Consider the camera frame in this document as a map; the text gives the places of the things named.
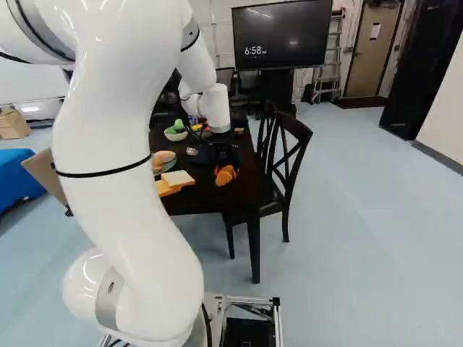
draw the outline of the cardboard box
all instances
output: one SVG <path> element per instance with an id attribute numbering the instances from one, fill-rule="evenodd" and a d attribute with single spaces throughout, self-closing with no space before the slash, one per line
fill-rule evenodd
<path id="1" fill-rule="evenodd" d="M 16 110 L 5 110 L 0 113 L 0 138 L 21 139 L 30 134 L 26 120 Z"/>
<path id="2" fill-rule="evenodd" d="M 53 156 L 49 148 L 24 160 L 21 165 L 48 193 L 57 198 L 61 204 L 67 206 L 66 195 L 64 195 L 63 188 L 59 183 L 58 174 L 51 167 L 52 163 Z"/>

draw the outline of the ladder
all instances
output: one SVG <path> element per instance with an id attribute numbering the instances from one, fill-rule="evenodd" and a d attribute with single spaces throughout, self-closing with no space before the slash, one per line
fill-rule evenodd
<path id="1" fill-rule="evenodd" d="M 335 23 L 335 30 L 328 33 L 325 63 L 314 67 L 313 81 L 313 101 L 319 103 L 322 94 L 330 93 L 330 101 L 336 100 L 341 95 L 341 34 L 342 22 L 345 17 L 345 8 L 332 11 L 331 23 Z M 332 74 L 325 76 L 323 73 L 331 69 Z"/>

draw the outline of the door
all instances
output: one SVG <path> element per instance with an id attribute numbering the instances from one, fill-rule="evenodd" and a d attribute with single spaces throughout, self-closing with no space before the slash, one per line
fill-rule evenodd
<path id="1" fill-rule="evenodd" d="M 463 1 L 419 0 L 380 127 L 414 140 L 433 105 L 463 29 Z M 455 86 L 455 97 L 460 92 Z"/>
<path id="2" fill-rule="evenodd" d="M 344 97 L 377 95 L 400 9 L 397 3 L 364 5 Z"/>

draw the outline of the white wall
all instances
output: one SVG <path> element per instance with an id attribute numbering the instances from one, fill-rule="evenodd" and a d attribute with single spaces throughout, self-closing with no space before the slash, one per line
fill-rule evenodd
<path id="1" fill-rule="evenodd" d="M 275 2 L 275 0 L 190 0 L 196 20 L 217 67 L 234 67 L 232 7 Z M 341 46 L 353 46 L 362 0 L 334 0 L 333 9 L 346 8 Z M 216 37 L 213 34 L 216 24 Z M 351 53 L 341 53 L 341 86 L 344 87 Z M 294 99 L 299 100 L 312 69 L 298 69 L 294 78 Z M 57 67 L 27 65 L 0 59 L 0 104 L 65 95 L 67 81 Z"/>
<path id="2" fill-rule="evenodd" d="M 463 35 L 417 140 L 463 165 Z"/>
<path id="3" fill-rule="evenodd" d="M 68 87 L 58 67 L 22 64 L 0 58 L 0 105 L 63 96 Z"/>

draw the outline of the blue floor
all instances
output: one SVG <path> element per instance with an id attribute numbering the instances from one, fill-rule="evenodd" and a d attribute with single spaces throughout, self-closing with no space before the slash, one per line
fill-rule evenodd
<path id="1" fill-rule="evenodd" d="M 288 347 L 463 344 L 463 178 L 379 129 L 381 111 L 301 106 L 314 136 L 292 200 L 291 242 L 281 243 L 280 215 L 262 220 L 260 285 L 250 284 L 244 226 L 229 260 L 219 215 L 174 219 L 209 291 L 281 297 Z M 40 150 L 49 135 L 0 147 Z M 97 346 L 101 334 L 68 313 L 59 291 L 89 246 L 52 197 L 0 219 L 0 346 Z"/>

